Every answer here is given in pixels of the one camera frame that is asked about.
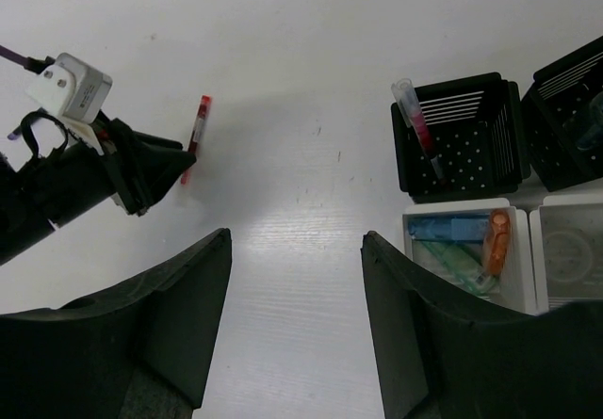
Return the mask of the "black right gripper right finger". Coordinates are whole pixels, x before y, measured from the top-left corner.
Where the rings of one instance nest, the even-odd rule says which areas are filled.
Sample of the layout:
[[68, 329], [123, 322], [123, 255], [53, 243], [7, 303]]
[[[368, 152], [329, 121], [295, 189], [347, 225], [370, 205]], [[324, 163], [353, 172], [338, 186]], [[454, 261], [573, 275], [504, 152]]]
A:
[[539, 315], [477, 298], [375, 232], [362, 269], [388, 418], [598, 418], [602, 305]]

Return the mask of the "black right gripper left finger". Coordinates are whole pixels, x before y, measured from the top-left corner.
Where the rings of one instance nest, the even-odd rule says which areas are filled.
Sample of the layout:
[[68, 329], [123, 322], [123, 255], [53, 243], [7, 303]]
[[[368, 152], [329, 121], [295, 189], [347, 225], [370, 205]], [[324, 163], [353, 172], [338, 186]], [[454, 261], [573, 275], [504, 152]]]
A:
[[232, 268], [221, 228], [58, 309], [1, 317], [5, 418], [189, 418], [204, 400]]

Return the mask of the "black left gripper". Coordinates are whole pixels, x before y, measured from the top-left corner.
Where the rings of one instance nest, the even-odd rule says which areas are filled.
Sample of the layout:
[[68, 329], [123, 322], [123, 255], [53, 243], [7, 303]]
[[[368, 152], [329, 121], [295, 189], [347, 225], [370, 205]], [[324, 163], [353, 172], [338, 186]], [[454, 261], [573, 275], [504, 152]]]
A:
[[42, 156], [32, 129], [36, 120], [20, 123], [29, 160], [14, 170], [1, 157], [3, 264], [111, 196], [129, 215], [144, 215], [197, 160], [178, 141], [136, 132], [117, 119], [92, 126], [100, 151], [81, 141], [70, 145], [66, 125], [52, 117], [64, 140]]

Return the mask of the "red gel pen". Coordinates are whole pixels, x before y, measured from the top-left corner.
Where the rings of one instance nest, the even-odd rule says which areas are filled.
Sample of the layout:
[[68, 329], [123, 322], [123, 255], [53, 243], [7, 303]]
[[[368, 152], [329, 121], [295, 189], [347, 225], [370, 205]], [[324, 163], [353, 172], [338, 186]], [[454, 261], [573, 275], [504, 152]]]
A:
[[187, 152], [195, 156], [198, 159], [201, 152], [202, 140], [204, 137], [206, 122], [211, 110], [213, 98], [208, 95], [203, 95], [199, 103], [197, 115], [191, 131]]
[[437, 182], [446, 185], [448, 181], [439, 161], [434, 138], [428, 128], [412, 81], [409, 78], [402, 78], [391, 85], [391, 91], [406, 126], [414, 130], [424, 157], [430, 161]]

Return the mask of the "green lead case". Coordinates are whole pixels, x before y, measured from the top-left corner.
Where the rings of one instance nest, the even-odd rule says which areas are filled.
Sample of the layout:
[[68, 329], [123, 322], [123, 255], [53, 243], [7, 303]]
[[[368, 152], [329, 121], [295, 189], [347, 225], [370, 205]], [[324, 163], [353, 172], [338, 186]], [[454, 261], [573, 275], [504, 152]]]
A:
[[413, 260], [432, 274], [478, 297], [499, 291], [496, 277], [486, 273], [469, 248], [447, 242], [414, 241]]

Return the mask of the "blue lead case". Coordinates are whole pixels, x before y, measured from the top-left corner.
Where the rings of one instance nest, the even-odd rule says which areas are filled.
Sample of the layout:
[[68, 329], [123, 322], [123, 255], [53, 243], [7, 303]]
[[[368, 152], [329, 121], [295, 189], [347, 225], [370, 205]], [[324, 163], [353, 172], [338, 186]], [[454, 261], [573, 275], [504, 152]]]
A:
[[408, 233], [420, 241], [479, 243], [485, 237], [488, 223], [486, 217], [411, 218]]

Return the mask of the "orange lead case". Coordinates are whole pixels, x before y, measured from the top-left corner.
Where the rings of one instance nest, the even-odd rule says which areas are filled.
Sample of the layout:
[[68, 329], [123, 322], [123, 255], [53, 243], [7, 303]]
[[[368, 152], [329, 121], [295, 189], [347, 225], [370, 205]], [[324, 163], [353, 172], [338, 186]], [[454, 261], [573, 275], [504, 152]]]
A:
[[511, 220], [505, 210], [496, 209], [491, 212], [483, 239], [481, 258], [482, 267], [491, 276], [498, 277], [503, 270], [510, 245], [511, 229]]

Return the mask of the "clear tape roll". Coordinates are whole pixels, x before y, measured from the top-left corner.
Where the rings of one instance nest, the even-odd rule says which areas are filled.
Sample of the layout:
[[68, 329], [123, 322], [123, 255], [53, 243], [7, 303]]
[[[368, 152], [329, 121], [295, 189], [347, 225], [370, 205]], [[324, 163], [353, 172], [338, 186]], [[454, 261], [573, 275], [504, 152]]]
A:
[[591, 271], [594, 253], [578, 230], [557, 230], [545, 235], [546, 276], [553, 282], [578, 282]]

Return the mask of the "clear spray bottle blue cap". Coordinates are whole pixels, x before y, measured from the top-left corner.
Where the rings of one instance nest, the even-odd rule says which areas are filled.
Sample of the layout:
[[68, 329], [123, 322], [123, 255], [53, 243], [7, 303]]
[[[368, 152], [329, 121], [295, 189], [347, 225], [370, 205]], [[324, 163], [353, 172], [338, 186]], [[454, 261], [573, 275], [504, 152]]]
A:
[[602, 93], [574, 113], [563, 125], [564, 132], [579, 151], [602, 145]]

